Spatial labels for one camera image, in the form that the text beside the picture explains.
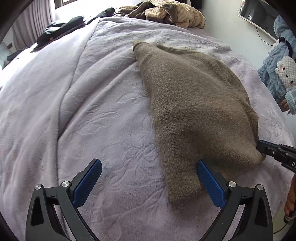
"plush bear face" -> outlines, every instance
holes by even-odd
[[[287,92],[293,89],[296,82],[296,63],[294,59],[284,56],[277,63],[277,68],[275,68],[274,72],[279,76]]]

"black cable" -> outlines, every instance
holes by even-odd
[[[291,46],[291,44],[289,43],[288,40],[286,40],[286,44],[287,44],[287,47],[288,47],[288,50],[289,50],[289,57],[292,57],[292,54],[293,54],[292,46]]]
[[[265,42],[265,41],[260,37],[259,32],[258,32],[258,28],[257,28],[257,27],[256,27],[256,29],[257,29],[257,33],[258,33],[259,38],[260,38],[263,42]]]
[[[287,224],[285,224],[280,230],[274,232],[274,234],[277,234],[278,232],[282,231],[286,226],[287,226]]]

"finger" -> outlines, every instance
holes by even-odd
[[[286,104],[283,106],[283,109],[286,110],[286,111],[289,109],[289,105],[288,105],[288,103],[286,103]]]
[[[294,204],[292,204],[291,202],[287,202],[286,203],[286,206],[288,208],[289,211],[294,211]]]
[[[296,193],[295,193],[295,178],[292,179],[290,191],[288,193],[289,200],[291,200],[292,203],[295,203],[296,200]]]
[[[290,214],[290,210],[285,206],[285,208],[284,208],[284,211],[285,211],[285,214],[287,215],[287,216],[289,216],[289,214]]]

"lavender blanket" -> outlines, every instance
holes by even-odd
[[[259,115],[259,137],[294,144],[256,70],[219,40],[144,20],[95,20],[42,49],[0,92],[0,211],[20,241],[34,186],[71,180],[93,158],[103,171],[80,212],[100,240],[198,240],[219,212],[206,193],[167,201],[135,39],[220,59],[243,83]],[[275,214],[291,178],[267,157],[235,181],[263,184]]]

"white wall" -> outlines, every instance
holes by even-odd
[[[12,48],[10,49],[11,53],[14,53],[16,50],[15,44],[13,42],[13,34],[12,34],[12,29],[10,28],[8,33],[5,35],[3,42],[8,46],[10,43],[12,43]]]
[[[246,57],[258,69],[268,56],[271,46],[259,38],[254,25],[237,16],[241,2],[241,0],[203,0],[205,31],[228,44],[234,52]],[[274,43],[267,34],[258,31],[263,40],[271,45]]]

